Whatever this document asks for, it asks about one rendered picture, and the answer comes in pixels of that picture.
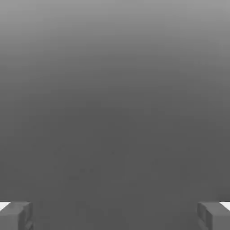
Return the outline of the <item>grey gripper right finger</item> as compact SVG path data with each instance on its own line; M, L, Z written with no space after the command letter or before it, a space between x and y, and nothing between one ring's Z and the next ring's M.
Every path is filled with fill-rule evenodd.
M200 230L230 230L230 202L199 202L197 216Z

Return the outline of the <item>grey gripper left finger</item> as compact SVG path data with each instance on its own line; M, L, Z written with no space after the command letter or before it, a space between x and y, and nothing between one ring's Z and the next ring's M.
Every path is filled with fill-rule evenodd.
M0 230L34 230L33 203L0 202Z

